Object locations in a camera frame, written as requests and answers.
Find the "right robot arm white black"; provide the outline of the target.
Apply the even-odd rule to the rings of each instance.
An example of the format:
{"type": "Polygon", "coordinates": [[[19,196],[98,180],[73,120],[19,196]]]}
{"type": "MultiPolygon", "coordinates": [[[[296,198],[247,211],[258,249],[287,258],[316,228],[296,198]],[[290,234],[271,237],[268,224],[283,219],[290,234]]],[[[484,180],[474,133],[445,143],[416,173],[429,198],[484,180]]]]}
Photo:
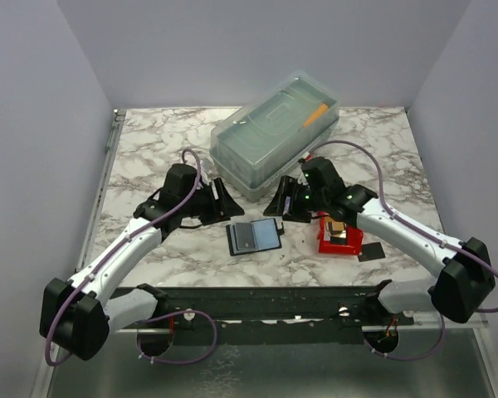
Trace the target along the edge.
{"type": "Polygon", "coordinates": [[[486,245],[436,232],[383,206],[378,194],[361,185],[346,185],[333,163],[322,157],[301,164],[305,181],[284,176],[264,210],[267,216],[308,223],[322,212],[402,251],[423,266],[426,278],[383,281],[365,304],[367,319],[385,324],[395,313],[436,311],[466,323],[496,286],[486,245]]]}

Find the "red plastic bin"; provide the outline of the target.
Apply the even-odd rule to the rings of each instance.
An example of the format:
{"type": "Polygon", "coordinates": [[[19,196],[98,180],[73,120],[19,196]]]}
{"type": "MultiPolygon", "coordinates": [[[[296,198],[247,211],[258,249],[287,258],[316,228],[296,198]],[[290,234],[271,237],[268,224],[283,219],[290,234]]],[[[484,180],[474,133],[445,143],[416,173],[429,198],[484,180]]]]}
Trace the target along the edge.
{"type": "Polygon", "coordinates": [[[335,221],[327,214],[319,212],[318,251],[327,255],[359,255],[364,233],[342,221],[335,221]]]}

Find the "black card holder wallet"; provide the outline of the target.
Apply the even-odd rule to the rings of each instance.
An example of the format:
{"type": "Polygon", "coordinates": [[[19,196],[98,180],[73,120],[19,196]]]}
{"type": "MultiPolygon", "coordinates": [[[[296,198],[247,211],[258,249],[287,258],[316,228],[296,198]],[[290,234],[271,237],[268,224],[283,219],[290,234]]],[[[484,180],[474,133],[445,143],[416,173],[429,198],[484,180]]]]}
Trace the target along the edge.
{"type": "Polygon", "coordinates": [[[258,252],[264,252],[268,250],[277,250],[282,247],[281,237],[284,235],[285,232],[284,226],[283,225],[278,226],[276,219],[266,218],[257,221],[237,222],[237,223],[252,223],[256,248],[253,251],[235,253],[233,250],[232,233],[231,233],[231,226],[235,223],[229,224],[226,226],[226,233],[227,233],[229,253],[231,256],[247,255],[258,252]]]}

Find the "stack of credit cards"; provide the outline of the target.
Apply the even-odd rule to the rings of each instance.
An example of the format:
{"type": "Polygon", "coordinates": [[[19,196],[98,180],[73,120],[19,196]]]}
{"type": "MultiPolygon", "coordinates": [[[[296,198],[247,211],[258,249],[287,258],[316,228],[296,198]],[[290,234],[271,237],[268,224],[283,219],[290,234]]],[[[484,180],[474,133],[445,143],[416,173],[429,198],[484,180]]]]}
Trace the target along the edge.
{"type": "Polygon", "coordinates": [[[347,227],[342,221],[335,221],[330,217],[325,217],[323,227],[323,241],[332,245],[347,244],[347,227]]]}

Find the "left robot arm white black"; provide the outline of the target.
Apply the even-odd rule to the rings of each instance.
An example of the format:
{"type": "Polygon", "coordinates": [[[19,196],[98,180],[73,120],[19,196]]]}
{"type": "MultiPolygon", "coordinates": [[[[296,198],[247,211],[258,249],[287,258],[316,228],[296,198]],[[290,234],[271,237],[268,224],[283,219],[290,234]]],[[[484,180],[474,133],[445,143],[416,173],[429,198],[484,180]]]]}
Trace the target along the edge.
{"type": "Polygon", "coordinates": [[[244,213],[221,178],[205,183],[199,167],[175,163],[161,188],[137,206],[116,241],[78,273],[67,280],[54,278],[45,287],[39,333],[46,345],[56,344],[87,361],[111,333],[140,322],[161,326],[168,315],[165,294],[141,284],[116,298],[123,279],[183,219],[197,218],[208,226],[244,213]]]}

